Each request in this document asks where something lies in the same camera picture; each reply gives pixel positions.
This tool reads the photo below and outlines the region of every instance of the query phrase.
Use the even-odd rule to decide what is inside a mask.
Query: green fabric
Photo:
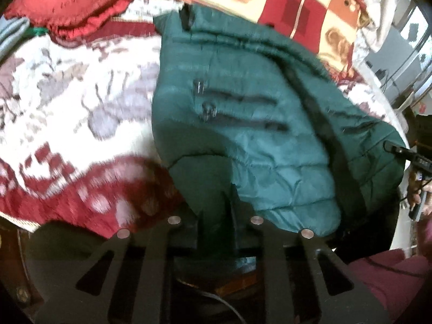
[[[194,5],[154,19],[162,34],[152,126],[158,153],[206,233],[226,216],[230,185],[279,228],[317,235],[359,224],[386,203],[404,162],[383,150],[403,146],[389,124],[369,117],[303,46],[262,25]],[[194,80],[251,103],[216,96],[217,112],[276,121],[288,130],[206,123],[208,96]]]
[[[33,27],[29,28],[24,33],[24,38],[34,38],[35,36],[42,36],[48,33],[47,28]]]

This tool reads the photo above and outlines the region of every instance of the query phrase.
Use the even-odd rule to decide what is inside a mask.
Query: black cord
[[[403,274],[403,275],[409,275],[409,276],[413,276],[415,278],[420,278],[420,279],[425,279],[426,276],[421,275],[421,274],[415,274],[415,273],[411,273],[411,272],[407,272],[405,270],[401,270],[401,269],[395,269],[392,268],[390,266],[385,266],[381,263],[375,262],[373,259],[371,259],[370,257],[365,257],[365,260],[371,264],[372,266],[377,266],[386,270],[389,270],[390,272],[394,272],[394,273],[398,273],[398,274]]]
[[[429,184],[432,181],[432,179],[429,179],[426,183],[424,183],[422,186],[420,186],[419,190],[421,190],[422,188],[424,188],[427,184]],[[403,199],[399,200],[399,203],[402,201],[405,201],[408,198],[408,195],[405,196]]]
[[[212,294],[211,292],[198,290],[195,288],[191,288],[191,290],[200,294],[201,296],[208,297],[209,299],[213,299],[213,300],[216,300],[216,301],[223,303],[225,306],[227,306],[230,310],[232,310],[234,312],[234,314],[237,316],[237,318],[241,321],[241,324],[247,324],[247,322],[241,316],[241,314],[233,306],[231,306],[228,302],[226,302],[223,298],[219,297],[218,295]]]
[[[399,68],[396,69],[396,71],[391,75],[391,77],[393,77],[393,75],[395,75],[397,72],[400,71],[400,69],[404,66],[404,64],[407,63],[407,61],[410,59],[410,57],[411,57],[411,56],[412,56],[416,51],[417,51],[417,49],[416,49],[416,48],[413,48],[412,53],[410,53],[410,55],[407,57],[407,59],[406,59],[405,61],[402,62],[402,64],[399,66]]]
[[[386,76],[385,76],[384,84],[382,85],[382,86],[384,87],[384,89],[383,89],[383,91],[382,91],[383,94],[384,94],[385,91],[387,90],[388,75],[390,74],[390,72],[388,71],[388,69],[385,69],[384,72],[386,73]]]

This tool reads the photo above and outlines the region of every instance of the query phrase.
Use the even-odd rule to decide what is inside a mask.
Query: maroon fabric
[[[294,41],[316,54],[319,51],[325,13],[326,9],[317,0],[305,0],[297,32],[293,37]]]
[[[93,164],[86,173],[71,181],[70,174],[75,168],[65,162],[60,154],[52,152],[48,143],[40,147],[34,157],[38,162],[47,164],[50,170],[57,172],[49,178],[36,179],[26,175],[20,167],[20,177],[37,195],[21,188],[13,169],[0,159],[0,173],[3,172],[0,174],[0,185],[14,186],[0,199],[0,210],[20,220],[30,220],[39,224],[50,220],[67,221],[110,238],[119,229],[119,213],[127,218],[134,216],[121,227],[136,232],[168,217],[183,201],[180,193],[174,188],[168,171],[148,158],[118,156],[109,162]],[[145,174],[132,178],[137,167],[142,167]],[[108,182],[106,176],[113,176],[113,170],[120,172],[123,177]],[[46,194],[49,186],[60,179],[70,181],[60,193],[45,199],[38,197]],[[83,188],[86,191],[84,200],[81,192]],[[118,206],[119,196],[122,196],[122,200],[128,201],[123,203],[127,206],[121,209]],[[107,202],[107,210],[98,211],[93,208],[94,203],[101,199]],[[152,204],[146,208],[147,212],[142,208],[144,203]],[[160,209],[156,209],[155,204],[160,206]]]
[[[432,262],[432,218],[417,223],[418,250]]]
[[[431,269],[430,263],[423,256],[405,259],[402,250],[385,251],[371,256],[370,259],[396,271],[371,264],[364,258],[350,263],[349,268],[386,308],[390,318],[396,320],[424,283],[424,279],[397,271],[425,276]]]
[[[157,32],[153,23],[108,21],[93,34],[78,38],[77,40],[64,40],[52,33],[50,37],[53,42],[60,46],[72,49],[94,41],[115,39],[121,36],[152,36],[156,34]]]

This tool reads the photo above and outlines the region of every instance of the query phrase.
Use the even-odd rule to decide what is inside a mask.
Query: quilted fabric
[[[65,39],[97,30],[103,22],[124,11],[132,0],[14,0],[6,18],[28,17],[35,26],[47,27]]]
[[[198,5],[155,25],[163,36],[155,145],[208,230],[223,223],[231,184],[278,227],[321,236],[395,193],[404,162],[382,141],[403,145],[401,137],[344,98],[303,46]]]
[[[361,0],[183,0],[270,25],[318,55],[335,81],[353,79]]]
[[[154,148],[161,38],[64,49],[48,35],[0,66],[0,216],[34,231],[61,220],[110,238],[182,201]]]
[[[4,16],[0,17],[0,61],[22,39],[29,27],[28,18],[6,20]]]

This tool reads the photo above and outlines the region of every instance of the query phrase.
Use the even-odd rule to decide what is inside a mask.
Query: red pillow
[[[65,39],[96,31],[104,21],[123,12],[132,0],[14,0],[5,17],[28,17]]]

